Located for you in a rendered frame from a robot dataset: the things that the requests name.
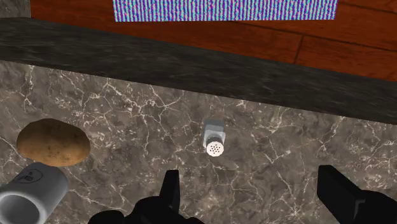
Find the grey salt shaker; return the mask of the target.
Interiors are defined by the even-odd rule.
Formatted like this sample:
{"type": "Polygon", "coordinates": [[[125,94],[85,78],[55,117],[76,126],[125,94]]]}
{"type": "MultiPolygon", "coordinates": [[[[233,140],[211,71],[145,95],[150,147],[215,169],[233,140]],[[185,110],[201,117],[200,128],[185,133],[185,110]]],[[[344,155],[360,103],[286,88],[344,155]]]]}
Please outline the grey salt shaker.
{"type": "Polygon", "coordinates": [[[208,155],[218,157],[223,154],[225,137],[223,121],[207,119],[204,122],[203,147],[208,155]]]}

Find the patterned robot stand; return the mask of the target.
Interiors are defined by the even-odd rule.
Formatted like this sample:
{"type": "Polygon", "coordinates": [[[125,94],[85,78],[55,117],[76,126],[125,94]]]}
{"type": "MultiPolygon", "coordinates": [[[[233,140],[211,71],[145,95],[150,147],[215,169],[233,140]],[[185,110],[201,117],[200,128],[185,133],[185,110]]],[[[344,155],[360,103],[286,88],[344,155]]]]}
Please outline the patterned robot stand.
{"type": "Polygon", "coordinates": [[[116,22],[333,20],[338,0],[113,0],[116,22]]]}

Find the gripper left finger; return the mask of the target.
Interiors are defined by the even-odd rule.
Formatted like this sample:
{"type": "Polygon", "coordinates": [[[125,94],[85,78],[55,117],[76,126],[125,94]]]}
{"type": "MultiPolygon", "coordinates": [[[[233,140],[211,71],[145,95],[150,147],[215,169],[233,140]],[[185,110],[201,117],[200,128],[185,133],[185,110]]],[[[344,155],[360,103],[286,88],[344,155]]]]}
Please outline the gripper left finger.
{"type": "Polygon", "coordinates": [[[88,224],[205,224],[180,215],[180,199],[179,171],[168,170],[158,196],[139,200],[127,216],[117,210],[98,212],[88,224]]]}

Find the grey cup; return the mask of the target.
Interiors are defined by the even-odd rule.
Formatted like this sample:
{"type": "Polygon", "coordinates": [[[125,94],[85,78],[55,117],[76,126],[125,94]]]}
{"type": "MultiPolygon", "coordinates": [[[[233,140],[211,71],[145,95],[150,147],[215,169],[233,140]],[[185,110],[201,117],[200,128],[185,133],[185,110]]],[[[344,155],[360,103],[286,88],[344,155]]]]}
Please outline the grey cup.
{"type": "Polygon", "coordinates": [[[58,168],[34,162],[0,186],[0,224],[45,224],[68,190],[58,168]]]}

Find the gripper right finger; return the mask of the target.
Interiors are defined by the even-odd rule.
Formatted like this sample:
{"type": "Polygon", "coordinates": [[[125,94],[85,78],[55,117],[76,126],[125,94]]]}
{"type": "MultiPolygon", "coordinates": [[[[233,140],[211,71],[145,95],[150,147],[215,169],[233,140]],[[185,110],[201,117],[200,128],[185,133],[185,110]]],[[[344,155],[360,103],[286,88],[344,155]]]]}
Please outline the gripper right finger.
{"type": "Polygon", "coordinates": [[[320,165],[317,196],[339,224],[397,224],[397,200],[362,190],[332,165],[320,165]]]}

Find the brown potato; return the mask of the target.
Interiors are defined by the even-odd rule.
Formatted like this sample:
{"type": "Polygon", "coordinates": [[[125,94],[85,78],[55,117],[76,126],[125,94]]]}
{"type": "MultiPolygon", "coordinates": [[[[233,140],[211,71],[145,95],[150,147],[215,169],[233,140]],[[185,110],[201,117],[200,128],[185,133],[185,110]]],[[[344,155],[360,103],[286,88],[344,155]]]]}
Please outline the brown potato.
{"type": "Polygon", "coordinates": [[[90,154],[90,140],[80,128],[44,118],[26,125],[18,134],[22,156],[55,167],[76,165],[90,154]]]}

